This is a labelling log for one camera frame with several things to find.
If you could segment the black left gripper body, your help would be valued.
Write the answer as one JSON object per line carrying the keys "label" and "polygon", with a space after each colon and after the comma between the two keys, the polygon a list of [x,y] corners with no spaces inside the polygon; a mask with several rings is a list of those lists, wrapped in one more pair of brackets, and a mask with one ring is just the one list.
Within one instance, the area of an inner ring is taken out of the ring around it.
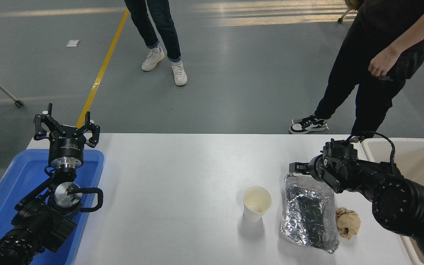
{"label": "black left gripper body", "polygon": [[63,136],[60,132],[54,131],[49,134],[49,141],[50,162],[63,157],[84,161],[84,145],[87,141],[84,136]]}

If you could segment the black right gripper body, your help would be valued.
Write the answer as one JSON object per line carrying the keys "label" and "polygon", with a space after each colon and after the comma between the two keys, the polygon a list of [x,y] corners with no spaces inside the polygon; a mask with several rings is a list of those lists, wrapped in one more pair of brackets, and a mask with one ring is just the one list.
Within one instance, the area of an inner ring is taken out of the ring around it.
{"label": "black right gripper body", "polygon": [[312,178],[316,181],[324,181],[319,173],[319,169],[322,166],[322,155],[315,156],[308,163],[308,172],[311,174]]}

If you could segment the person's hand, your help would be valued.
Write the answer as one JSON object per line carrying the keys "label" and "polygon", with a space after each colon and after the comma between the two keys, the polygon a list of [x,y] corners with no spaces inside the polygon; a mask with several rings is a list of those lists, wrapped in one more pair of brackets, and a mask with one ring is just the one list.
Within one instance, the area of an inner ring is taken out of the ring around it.
{"label": "person's hand", "polygon": [[368,71],[375,77],[386,75],[397,62],[401,52],[393,47],[386,47],[379,52],[368,66]]}

